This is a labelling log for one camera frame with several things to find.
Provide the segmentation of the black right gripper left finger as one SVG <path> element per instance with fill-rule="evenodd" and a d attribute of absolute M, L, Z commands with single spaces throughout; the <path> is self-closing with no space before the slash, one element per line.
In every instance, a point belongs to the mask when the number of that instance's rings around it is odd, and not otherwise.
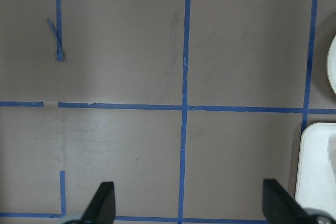
<path fill-rule="evenodd" d="M 116 216 L 114 182 L 102 182 L 81 221 L 114 221 Z"/>

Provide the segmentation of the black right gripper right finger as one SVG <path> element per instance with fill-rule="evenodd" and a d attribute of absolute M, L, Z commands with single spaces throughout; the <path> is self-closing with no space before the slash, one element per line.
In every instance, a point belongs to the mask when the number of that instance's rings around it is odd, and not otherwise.
<path fill-rule="evenodd" d="M 280 185 L 276 179 L 264 179 L 262 191 L 263 214 L 268 223 L 318 223 Z"/>

